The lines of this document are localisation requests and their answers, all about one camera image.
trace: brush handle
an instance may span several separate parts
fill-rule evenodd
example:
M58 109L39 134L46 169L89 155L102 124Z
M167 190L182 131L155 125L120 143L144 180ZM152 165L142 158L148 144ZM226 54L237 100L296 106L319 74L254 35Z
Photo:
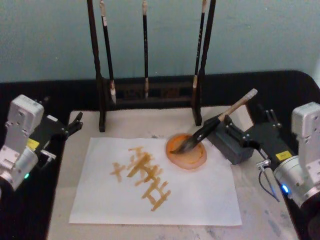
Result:
M209 44L210 44L215 9L216 9L216 0L211 0L209 12L208 12L207 23L206 23L205 35L204 35L201 65L200 65L200 70L199 70L199 74L198 74L199 80L201 82L204 80L204 77L205 77L205 67L206 67L206 62L207 62L208 49L209 49Z
M202 36L203 36L203 30L204 30L204 22L205 22L205 13L203 12L203 13L201 13L201 20L200 20L200 30L199 30L199 37L198 37L198 47L196 50L194 75L198 75L200 52L201 52L201 42L202 42Z
M142 20L143 20L143 44L144 44L144 95L149 96L149 77L148 77L148 28L147 28L147 1L142 1Z
M235 104L229 107L224 113L222 113L218 118L221 122L225 120L226 115L232 114L235 110L237 110L240 106L245 105L250 99L252 99L258 91L256 89L252 89L246 95L244 95L240 100L238 100Z
M107 26L107 15L106 15L106 6L103 0L100 1L100 10L101 10L101 19L103 24L103 35L104 35L104 43L105 43L105 50L106 50L106 57L108 60L108 69L109 69L109 77L110 81L114 81L114 71L112 67L112 59L111 59L111 50L110 50L110 40L109 40L109 33L108 33L108 26Z

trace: blue led light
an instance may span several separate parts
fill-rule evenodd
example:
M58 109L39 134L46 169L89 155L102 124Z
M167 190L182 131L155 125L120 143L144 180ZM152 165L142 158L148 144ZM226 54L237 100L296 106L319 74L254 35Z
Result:
M286 185L282 185L282 189L286 192L289 193L289 189Z

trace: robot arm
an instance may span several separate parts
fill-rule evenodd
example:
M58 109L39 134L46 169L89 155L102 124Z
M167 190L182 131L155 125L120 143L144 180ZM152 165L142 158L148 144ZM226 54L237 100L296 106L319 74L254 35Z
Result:
M299 142L299 164L304 174L320 187L320 105L310 102L294 109L292 132Z
M11 102L5 124L7 134L0 150L0 201L16 191L36 165L43 167L56 158L46 151L50 141L65 141L80 130L81 118L82 113L65 126L51 115L44 116L44 107L24 95Z

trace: calligraphy brush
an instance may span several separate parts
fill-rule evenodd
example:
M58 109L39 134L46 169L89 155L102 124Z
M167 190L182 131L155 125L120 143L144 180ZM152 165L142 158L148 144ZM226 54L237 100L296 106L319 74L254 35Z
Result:
M115 87L115 80L114 80L114 71L112 67L112 60L111 60L111 51L110 51L110 41L109 41L109 33L108 33L108 24L107 24L107 15L106 15L106 7L103 0L100 1L100 10L101 10L101 20L103 25L103 34L104 34L104 42L105 42L105 49L106 49L106 57L108 60L108 68L109 68L109 77L110 77L110 93L111 98L114 104L116 104L116 87Z
M229 107L222 114L213 117L208 124L201 127L198 131L196 131L191 137L188 137L184 140L180 146L178 146L175 150L171 151L172 154L185 154L195 146L198 145L203 139L205 139L210 133L212 133L217 126L225 120L226 115L232 114L235 110L237 110L240 106L246 104L250 99L252 99L258 91L256 89L252 89L246 95L244 95L240 100L238 100L235 104Z
M208 49L210 44L210 37L212 26L214 22L214 15L215 15L215 8L216 8L216 0L211 0L210 7L208 11L208 18L206 22L206 29L203 41L203 49L202 49L202 57L201 57L201 65L200 70L198 73L198 80L196 83L196 94L194 97L194 109L193 109L193 116L195 119L195 124L197 126L201 125L202 117L201 117L201 108L200 108L200 98L201 98L201 86L200 83L205 80L205 67L208 55Z
M147 1L142 1L142 20L143 20L143 42L144 42L144 94L145 98L149 95L149 78L148 78L148 31L147 31Z
M207 5L207 0L202 0L202 13L201 13L201 20L200 20L198 47L197 47L197 51L196 51L195 70L194 70L193 85L192 85L191 105L193 107L196 104L198 70L199 70L198 68L199 68L200 51L201 51L201 43L202 43L202 35L203 35L202 33L203 33L203 30L204 30L206 5Z

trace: blue wall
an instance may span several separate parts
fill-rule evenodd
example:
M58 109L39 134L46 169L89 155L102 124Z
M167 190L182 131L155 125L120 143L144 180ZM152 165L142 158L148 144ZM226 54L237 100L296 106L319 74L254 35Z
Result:
M99 0L93 2L107 77ZM193 74L202 0L147 2L149 75ZM142 1L105 3L115 77L143 76ZM319 0L217 0L206 72L295 69L320 79L319 33ZM85 0L0 2L0 82L94 77Z

